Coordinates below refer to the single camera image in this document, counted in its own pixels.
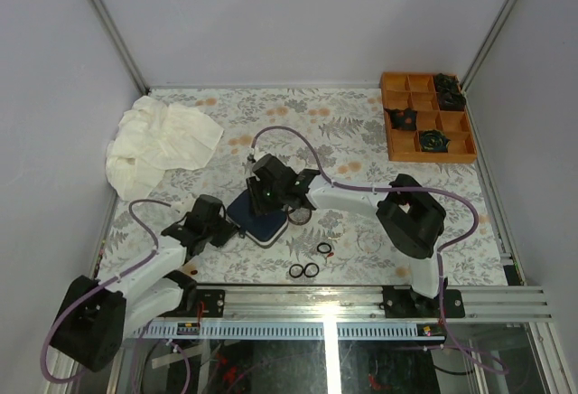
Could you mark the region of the dark purple bangle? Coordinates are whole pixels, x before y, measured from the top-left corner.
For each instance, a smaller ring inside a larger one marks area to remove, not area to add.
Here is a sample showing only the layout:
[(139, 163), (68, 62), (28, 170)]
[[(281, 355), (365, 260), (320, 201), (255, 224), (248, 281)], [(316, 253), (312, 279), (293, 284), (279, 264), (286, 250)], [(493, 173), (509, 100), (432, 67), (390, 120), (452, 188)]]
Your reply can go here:
[(293, 209), (287, 211), (288, 221), (296, 226), (307, 224), (312, 218), (312, 211), (306, 208)]

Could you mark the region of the cream and navy jewelry box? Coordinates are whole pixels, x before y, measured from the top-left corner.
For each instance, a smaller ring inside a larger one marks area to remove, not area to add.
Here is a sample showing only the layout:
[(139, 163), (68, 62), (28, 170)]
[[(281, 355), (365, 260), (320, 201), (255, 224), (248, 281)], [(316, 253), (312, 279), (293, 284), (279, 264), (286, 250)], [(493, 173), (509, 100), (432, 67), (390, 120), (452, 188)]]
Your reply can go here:
[(228, 219), (239, 228), (242, 237), (253, 240), (263, 249), (271, 248), (288, 228), (288, 218), (283, 210), (257, 216), (254, 213), (249, 191), (243, 191), (227, 208)]

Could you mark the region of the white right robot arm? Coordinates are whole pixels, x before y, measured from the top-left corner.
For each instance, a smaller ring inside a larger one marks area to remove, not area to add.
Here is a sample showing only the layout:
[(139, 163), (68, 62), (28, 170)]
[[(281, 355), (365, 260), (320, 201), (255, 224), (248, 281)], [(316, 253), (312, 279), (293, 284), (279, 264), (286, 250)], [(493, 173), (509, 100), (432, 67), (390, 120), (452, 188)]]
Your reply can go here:
[(273, 155), (249, 158), (246, 179), (257, 216), (282, 209), (334, 210), (377, 219), (396, 249), (410, 258), (412, 306), (421, 316), (443, 308), (443, 280), (434, 246), (446, 213), (424, 187), (400, 174), (388, 187), (355, 186), (331, 180), (320, 170), (297, 173)]

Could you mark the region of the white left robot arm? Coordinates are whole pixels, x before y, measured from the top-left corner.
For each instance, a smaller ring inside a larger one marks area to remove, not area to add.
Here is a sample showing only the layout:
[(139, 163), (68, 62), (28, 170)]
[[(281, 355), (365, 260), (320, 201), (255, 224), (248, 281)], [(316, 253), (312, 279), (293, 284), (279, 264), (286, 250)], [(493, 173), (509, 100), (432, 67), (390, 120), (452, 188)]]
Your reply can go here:
[(45, 377), (51, 377), (45, 357), (50, 348), (100, 371), (125, 338), (156, 317), (190, 317), (195, 331), (202, 319), (221, 317), (224, 291), (200, 290), (182, 267), (207, 245), (223, 246), (237, 231), (222, 201), (203, 194), (180, 220), (152, 236), (149, 251), (102, 279), (74, 279), (42, 347)]

